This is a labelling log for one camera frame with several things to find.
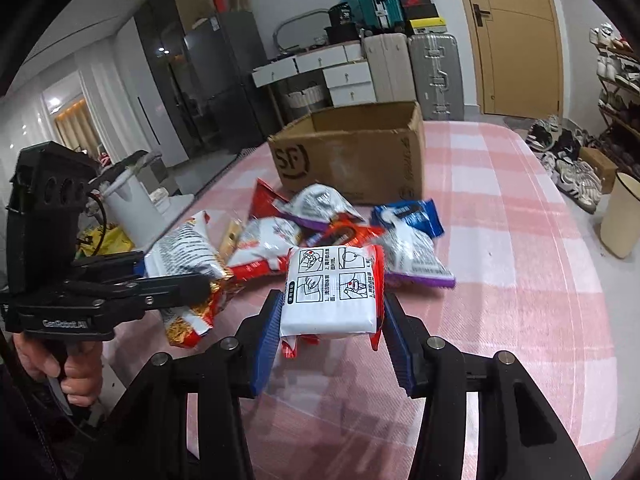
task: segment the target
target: yellow bag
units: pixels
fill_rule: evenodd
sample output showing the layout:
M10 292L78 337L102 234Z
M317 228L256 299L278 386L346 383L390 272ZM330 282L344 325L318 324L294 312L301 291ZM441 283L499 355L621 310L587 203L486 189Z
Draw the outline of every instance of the yellow bag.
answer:
M80 244L79 253L84 254L84 256L92 256L98 242L100 241L101 234L101 225L82 232L81 239L91 240L91 244ZM128 253L133 249L133 247L133 242L129 240L129 237L124 233L119 225L107 224L107 234L104 235L104 240L100 246L98 254Z

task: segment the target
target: human hand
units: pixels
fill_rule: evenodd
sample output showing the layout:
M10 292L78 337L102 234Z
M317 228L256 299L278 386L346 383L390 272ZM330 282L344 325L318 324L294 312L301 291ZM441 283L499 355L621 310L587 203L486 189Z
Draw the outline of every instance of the human hand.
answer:
M21 333L14 335L14 344L22 367L34 380L60 375L60 363L41 341ZM88 341L79 346L81 353L66 358L66 378L60 387L70 404L91 406L102 389L102 343Z

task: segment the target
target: pink checkered tablecloth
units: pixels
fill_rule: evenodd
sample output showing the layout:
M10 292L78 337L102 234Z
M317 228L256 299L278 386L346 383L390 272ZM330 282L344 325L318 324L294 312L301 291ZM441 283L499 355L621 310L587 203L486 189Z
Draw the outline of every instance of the pink checkered tablecloth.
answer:
M463 352L514 352L593 474L614 435L616 359L604 295L574 220L512 131L427 122L425 135L425 197L435 200L446 229L436 251L458 284L403 288L398 298L431 334ZM246 217L257 178L280 186L266 144L191 207L188 214L206 209L211 216L213 243L230 219ZM368 208L359 209L368 217ZM252 283L234 298L198 350L233 334L259 311L270 288L282 288L282 278ZM153 312L120 326L105 347L125 384L158 351L193 352L169 347ZM242 402L256 476L404 480L423 405L398 387L384 338L378 352L361 337L303 347L294 360L278 355L265 392ZM197 453L194 402L188 412L188 445ZM469 394L465 479L475 478L477 449L477 397Z

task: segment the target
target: screw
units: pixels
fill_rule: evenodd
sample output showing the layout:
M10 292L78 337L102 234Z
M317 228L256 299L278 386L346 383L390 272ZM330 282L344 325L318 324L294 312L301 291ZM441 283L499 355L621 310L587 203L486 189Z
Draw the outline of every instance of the screw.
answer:
M233 350L238 347L240 342L233 336L225 337L220 340L220 348L223 350Z
M151 364L153 366L162 366L169 361L169 354L166 352L158 352L157 354L153 354L151 356Z
M427 339L427 345L429 345L434 350L441 350L444 348L445 342L443 338L432 335Z
M516 362L516 357L511 352L502 350L498 352L498 361L500 361L504 365L512 365L514 364L514 362Z

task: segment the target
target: sf logo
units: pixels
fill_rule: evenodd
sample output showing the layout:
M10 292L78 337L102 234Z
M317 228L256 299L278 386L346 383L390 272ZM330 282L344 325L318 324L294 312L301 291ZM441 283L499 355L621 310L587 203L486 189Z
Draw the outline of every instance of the sf logo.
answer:
M276 148L274 156L280 174L284 178L297 179L309 172L309 157L302 144L295 144L287 148Z

